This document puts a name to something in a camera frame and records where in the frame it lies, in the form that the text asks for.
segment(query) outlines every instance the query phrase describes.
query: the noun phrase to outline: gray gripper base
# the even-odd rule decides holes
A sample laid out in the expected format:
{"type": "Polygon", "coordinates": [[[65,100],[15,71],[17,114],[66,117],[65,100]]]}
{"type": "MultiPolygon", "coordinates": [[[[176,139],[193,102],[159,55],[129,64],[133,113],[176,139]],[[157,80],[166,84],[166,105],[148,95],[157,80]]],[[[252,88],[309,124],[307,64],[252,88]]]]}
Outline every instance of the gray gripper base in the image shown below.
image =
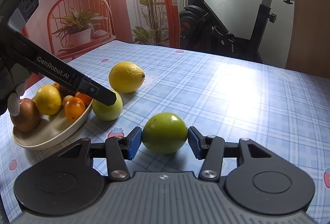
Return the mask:
{"type": "Polygon", "coordinates": [[[235,206],[219,186],[192,172],[136,172],[128,181],[110,184],[84,211],[64,217],[23,213],[15,224],[311,224],[303,212],[290,216],[254,215],[235,206]]]}

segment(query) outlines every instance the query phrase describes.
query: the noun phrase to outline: checkered tablecloth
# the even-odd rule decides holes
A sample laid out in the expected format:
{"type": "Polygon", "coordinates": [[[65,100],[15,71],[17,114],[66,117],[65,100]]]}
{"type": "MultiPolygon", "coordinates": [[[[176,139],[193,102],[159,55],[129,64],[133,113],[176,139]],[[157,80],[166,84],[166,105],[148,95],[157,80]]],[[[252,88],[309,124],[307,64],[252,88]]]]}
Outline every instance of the checkered tablecloth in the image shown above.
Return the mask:
{"type": "MultiPolygon", "coordinates": [[[[323,181],[330,167],[330,80],[267,65],[182,51],[173,48],[113,41],[69,64],[100,84],[110,87],[108,74],[120,61],[132,61],[146,79],[135,94],[123,94],[124,109],[113,122],[102,122],[93,112],[83,126],[61,144],[43,151],[27,151],[12,138],[8,112],[0,118],[0,193],[10,220],[20,214],[13,193],[14,180],[23,170],[74,142],[89,137],[104,142],[108,133],[127,135],[143,127],[153,115],[169,111],[195,126],[203,135],[214,134],[229,142],[248,137],[306,171],[316,193],[308,214],[318,223],[330,221],[330,189],[323,181]]],[[[26,91],[33,97],[42,79],[26,91]]],[[[186,143],[177,153],[159,155],[143,145],[133,161],[133,171],[194,171],[202,161],[194,158],[186,143]]],[[[222,175],[236,167],[226,159],[222,175]]],[[[95,159],[94,168],[107,173],[105,159],[95,159]]]]}

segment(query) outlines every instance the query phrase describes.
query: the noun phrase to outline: red chair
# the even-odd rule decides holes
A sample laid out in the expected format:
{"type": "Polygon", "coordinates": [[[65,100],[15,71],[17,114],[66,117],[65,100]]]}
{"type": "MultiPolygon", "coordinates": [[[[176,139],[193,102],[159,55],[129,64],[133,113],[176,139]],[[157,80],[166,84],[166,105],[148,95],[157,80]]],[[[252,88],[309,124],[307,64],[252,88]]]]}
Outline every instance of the red chair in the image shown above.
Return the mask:
{"type": "Polygon", "coordinates": [[[115,40],[111,9],[106,0],[59,0],[51,8],[47,17],[47,28],[49,43],[52,54],[60,59],[75,59],[76,57],[87,53],[103,44],[115,40]],[[94,26],[94,32],[103,30],[104,36],[92,38],[90,42],[74,47],[69,37],[60,39],[58,34],[52,34],[62,27],[60,17],[71,16],[70,8],[76,11],[92,9],[106,19],[98,21],[99,25],[94,26]]]}

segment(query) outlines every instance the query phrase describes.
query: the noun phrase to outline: exercise bike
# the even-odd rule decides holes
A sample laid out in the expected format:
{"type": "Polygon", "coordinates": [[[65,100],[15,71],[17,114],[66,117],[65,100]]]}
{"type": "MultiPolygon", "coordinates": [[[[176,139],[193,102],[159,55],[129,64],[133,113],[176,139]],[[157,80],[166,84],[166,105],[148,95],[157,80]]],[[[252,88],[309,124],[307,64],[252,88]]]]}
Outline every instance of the exercise bike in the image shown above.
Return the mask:
{"type": "MultiPolygon", "coordinates": [[[[294,0],[284,0],[293,4],[294,0]]],[[[188,0],[179,13],[180,48],[224,55],[262,63],[258,48],[268,20],[275,23],[277,16],[271,14],[272,0],[262,0],[250,40],[230,33],[205,0],[188,0]]]]}

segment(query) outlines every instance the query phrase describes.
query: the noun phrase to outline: white plate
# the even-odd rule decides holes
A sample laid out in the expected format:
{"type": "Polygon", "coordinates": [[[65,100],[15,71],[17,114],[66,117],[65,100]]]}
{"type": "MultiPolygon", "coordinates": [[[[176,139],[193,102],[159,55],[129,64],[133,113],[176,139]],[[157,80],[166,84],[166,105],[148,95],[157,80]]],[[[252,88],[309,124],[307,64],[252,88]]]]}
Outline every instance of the white plate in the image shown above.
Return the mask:
{"type": "Polygon", "coordinates": [[[92,109],[92,102],[85,112],[75,121],[69,122],[64,108],[52,116],[42,115],[39,126],[31,132],[21,132],[13,128],[13,138],[17,145],[29,150],[43,150],[53,147],[71,136],[84,123],[92,109]]]}

